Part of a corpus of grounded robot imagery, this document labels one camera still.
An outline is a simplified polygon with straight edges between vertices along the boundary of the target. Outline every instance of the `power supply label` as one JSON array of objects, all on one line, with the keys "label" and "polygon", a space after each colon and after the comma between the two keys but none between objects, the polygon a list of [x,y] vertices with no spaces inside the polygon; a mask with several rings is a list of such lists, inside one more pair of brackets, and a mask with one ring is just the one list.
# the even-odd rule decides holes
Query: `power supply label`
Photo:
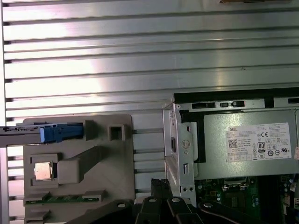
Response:
[{"label": "power supply label", "polygon": [[226,145],[227,162],[292,157],[288,123],[229,127]]}]

